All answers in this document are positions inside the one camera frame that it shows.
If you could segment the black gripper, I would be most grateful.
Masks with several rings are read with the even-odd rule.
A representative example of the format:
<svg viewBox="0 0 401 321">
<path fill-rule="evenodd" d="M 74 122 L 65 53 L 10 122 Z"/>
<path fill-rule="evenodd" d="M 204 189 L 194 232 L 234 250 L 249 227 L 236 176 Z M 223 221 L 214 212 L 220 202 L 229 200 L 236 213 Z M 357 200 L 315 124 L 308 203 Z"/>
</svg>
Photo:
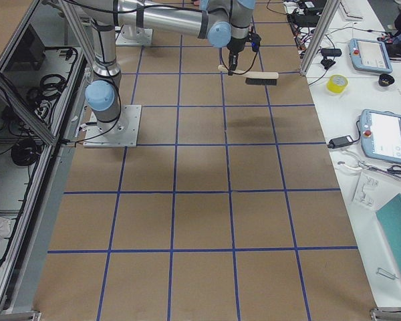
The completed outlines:
<svg viewBox="0 0 401 321">
<path fill-rule="evenodd" d="M 245 38 L 238 39 L 238 38 L 231 38 L 230 42 L 227 44 L 227 49 L 229 51 L 229 70 L 228 75 L 232 76 L 235 74 L 235 70 L 237 69 L 239 54 L 245 48 Z"/>
</svg>

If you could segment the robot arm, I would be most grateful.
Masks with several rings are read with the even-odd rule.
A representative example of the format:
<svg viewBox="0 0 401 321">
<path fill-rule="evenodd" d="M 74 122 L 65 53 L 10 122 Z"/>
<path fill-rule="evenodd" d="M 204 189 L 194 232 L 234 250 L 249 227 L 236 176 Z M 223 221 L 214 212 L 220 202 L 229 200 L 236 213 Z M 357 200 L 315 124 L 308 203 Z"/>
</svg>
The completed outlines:
<svg viewBox="0 0 401 321">
<path fill-rule="evenodd" d="M 115 28 L 160 29 L 206 39 L 229 51 L 228 67 L 237 69 L 239 53 L 250 42 L 257 51 L 251 19 L 254 1 L 201 1 L 199 8 L 178 7 L 151 1 L 72 1 L 88 16 L 93 36 L 95 81 L 86 89 L 86 100 L 101 131 L 120 130 L 125 124 L 119 103 L 121 69 L 116 58 Z"/>
</svg>

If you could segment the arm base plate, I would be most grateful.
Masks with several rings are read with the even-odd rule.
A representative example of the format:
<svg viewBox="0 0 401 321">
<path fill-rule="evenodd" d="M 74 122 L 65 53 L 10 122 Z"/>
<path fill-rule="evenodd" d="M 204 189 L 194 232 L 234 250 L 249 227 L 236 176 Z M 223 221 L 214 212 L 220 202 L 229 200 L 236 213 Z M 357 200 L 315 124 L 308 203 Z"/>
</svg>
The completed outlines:
<svg viewBox="0 0 401 321">
<path fill-rule="evenodd" d="M 124 25 L 116 39 L 116 45 L 120 47 L 151 46 L 152 29 L 143 29 Z"/>
<path fill-rule="evenodd" d="M 120 119 L 113 127 L 113 122 L 109 124 L 98 122 L 92 112 L 90 122 L 96 124 L 87 128 L 83 146 L 86 148 L 136 147 L 141 113 L 141 105 L 123 105 Z"/>
</svg>

